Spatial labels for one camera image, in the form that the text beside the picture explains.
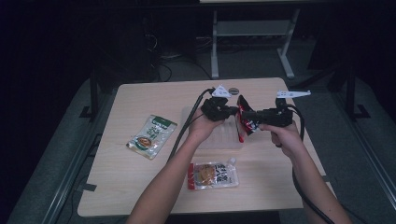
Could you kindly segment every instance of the clear plastic bag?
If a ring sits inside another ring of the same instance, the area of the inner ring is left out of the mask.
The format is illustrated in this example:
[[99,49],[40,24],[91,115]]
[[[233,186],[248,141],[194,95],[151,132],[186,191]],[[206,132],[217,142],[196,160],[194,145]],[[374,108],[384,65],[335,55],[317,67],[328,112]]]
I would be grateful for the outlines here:
[[187,173],[189,189],[232,188],[239,185],[235,158],[226,163],[212,161],[191,163]]
[[177,124],[169,119],[150,115],[140,130],[126,146],[152,160],[175,130]]

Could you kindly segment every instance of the wooden table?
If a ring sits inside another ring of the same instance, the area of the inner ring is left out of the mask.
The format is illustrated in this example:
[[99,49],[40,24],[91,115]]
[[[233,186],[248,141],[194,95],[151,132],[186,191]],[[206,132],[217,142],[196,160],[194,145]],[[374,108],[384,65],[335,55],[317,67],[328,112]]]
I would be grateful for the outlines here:
[[[120,86],[87,180],[96,189],[84,190],[78,213],[83,217],[130,214],[144,188],[166,164],[183,125],[180,123],[182,108],[193,106],[201,92],[219,84],[227,89],[236,87],[255,110],[275,107],[276,92],[287,90],[281,78]],[[237,97],[233,96],[228,105],[236,105],[236,100]],[[140,131],[150,114],[178,123],[177,129],[152,161],[125,146]],[[304,143],[321,174],[325,175],[308,133]],[[192,161],[226,162],[231,157],[236,158],[240,182],[237,188],[188,190],[185,181],[172,214],[302,207],[301,198],[292,183],[290,160],[274,146],[268,132],[252,134],[241,149],[198,149]]]

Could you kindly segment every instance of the food packet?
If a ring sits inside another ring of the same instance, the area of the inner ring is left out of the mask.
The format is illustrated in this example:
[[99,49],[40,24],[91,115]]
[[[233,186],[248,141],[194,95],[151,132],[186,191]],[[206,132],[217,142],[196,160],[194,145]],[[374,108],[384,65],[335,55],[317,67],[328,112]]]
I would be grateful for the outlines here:
[[243,143],[246,136],[251,135],[259,129],[259,122],[250,119],[242,119],[241,115],[243,111],[254,111],[243,95],[239,95],[236,104],[239,108],[238,112],[235,115],[239,134],[239,142]]
[[152,160],[175,130],[177,124],[169,119],[150,115],[140,132],[126,146]]
[[187,172],[188,189],[219,189],[239,185],[235,169],[235,158],[226,163],[217,161],[190,163]]

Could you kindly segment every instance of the white tag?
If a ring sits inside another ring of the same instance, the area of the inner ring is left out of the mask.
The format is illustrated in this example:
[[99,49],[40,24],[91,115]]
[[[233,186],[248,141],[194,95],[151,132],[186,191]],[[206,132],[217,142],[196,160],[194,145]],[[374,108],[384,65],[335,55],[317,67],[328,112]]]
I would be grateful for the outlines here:
[[310,95],[311,91],[278,91],[276,98],[294,98]]
[[225,88],[222,85],[219,85],[215,89],[215,91],[213,91],[212,96],[230,98],[231,94],[228,91],[226,91]]

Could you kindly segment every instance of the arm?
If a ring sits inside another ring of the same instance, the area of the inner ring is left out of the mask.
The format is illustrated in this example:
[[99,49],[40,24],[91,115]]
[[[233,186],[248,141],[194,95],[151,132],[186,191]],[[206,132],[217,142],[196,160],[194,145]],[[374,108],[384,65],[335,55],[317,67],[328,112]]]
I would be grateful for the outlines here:
[[180,193],[192,156],[213,129],[223,121],[213,122],[198,109],[189,135],[175,156],[165,164],[143,191],[126,223],[164,223]]
[[[352,223],[341,204],[323,181],[317,166],[305,148],[295,123],[286,128],[261,125],[270,131],[272,141],[282,145],[283,153],[291,160],[296,179],[307,198],[334,223]],[[325,223],[307,204],[304,211],[309,223]]]

